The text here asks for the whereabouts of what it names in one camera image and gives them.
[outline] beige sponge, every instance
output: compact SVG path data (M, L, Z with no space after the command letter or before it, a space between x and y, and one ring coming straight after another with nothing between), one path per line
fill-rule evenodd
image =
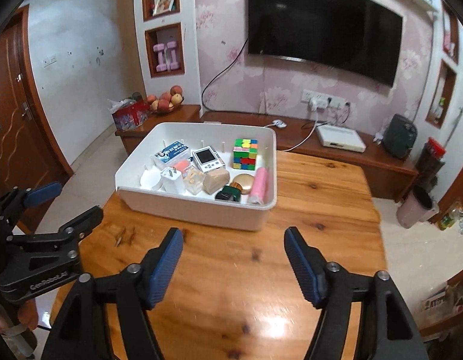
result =
M225 168L212 170L203 180L203 190L212 195L230 182L230 172Z

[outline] white storage box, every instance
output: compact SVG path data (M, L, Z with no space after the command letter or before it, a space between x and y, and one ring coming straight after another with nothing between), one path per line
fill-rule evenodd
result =
M255 175L255 171L233 169L233 147L236 139L258 140L256 168L268 168L268 183L264 205L215 200L215 194L201 191L196 196L188 191L174 195L162 188L157 191L140 187L145 166L153 165L152 156L167 145L178 141L192 151L211 145L230 172L230 180L240 173ZM240 230L260 230L266 215L276 204L276 135L270 128L208 123L161 123L156 126L130 154L115 175L116 190L127 205L136 211L165 218L228 227Z

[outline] rubik's cube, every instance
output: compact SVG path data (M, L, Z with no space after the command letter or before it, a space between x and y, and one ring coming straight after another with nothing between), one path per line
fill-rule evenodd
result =
M233 148L233 169L255 170L257 155L256 139L237 139Z

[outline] white wall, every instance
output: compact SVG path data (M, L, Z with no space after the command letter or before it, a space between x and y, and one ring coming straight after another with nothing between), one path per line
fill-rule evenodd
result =
M180 0L180 12L158 16L144 22L142 0L134 0L134 8L138 49L146 93L159 96L161 93L169 91L173 85L180 85L183 88L183 97L186 104L201 104L195 0ZM182 51L185 74L151 78L144 33L150 29L179 22L182 24Z
M438 19L434 22L434 38L430 70L428 72L427 84L423 92L422 101L414 120L418 129L418 137L415 145L413 146L413 150L411 151L410 158L412 161L416 161L418 159L422 152L423 145L427 142L429 137L433 137L442 145L445 145L448 138L450 138L450 135L453 133L448 145L446 146L446 154L443 157L445 165L437 174L438 184L431 191L431 195L436 200L440 200L452 185L461 168L463 168L463 115L453 132L453 127L456 124L460 109L463 107L463 26L461 24L458 26L459 52L458 65L456 65L443 52L443 17L441 16L441 1L433 1L434 6L439 8L440 11ZM446 117L441 128L437 128L435 125L426 122L425 119L435 95L442 59L446 59L449 66L455 69L456 82Z
M71 164L113 123L107 98L144 94L133 0L25 0L33 76ZM43 68L55 54L57 62Z

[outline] bottle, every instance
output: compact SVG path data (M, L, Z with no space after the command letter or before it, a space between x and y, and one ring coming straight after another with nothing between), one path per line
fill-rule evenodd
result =
M461 207L460 202L456 202L451 207L450 211L448 211L441 221L438 222L438 227L440 230L445 230L451 226L460 218L463 214L463 208Z
M440 117L442 116L443 114L443 108L444 108L444 102L446 101L446 99L444 97L442 97L440 99L440 101L438 102L438 105L435 109L435 123L438 123L440 121Z
M243 187L237 182L225 185L215 196L217 200L227 200L229 202L239 202L242 197Z

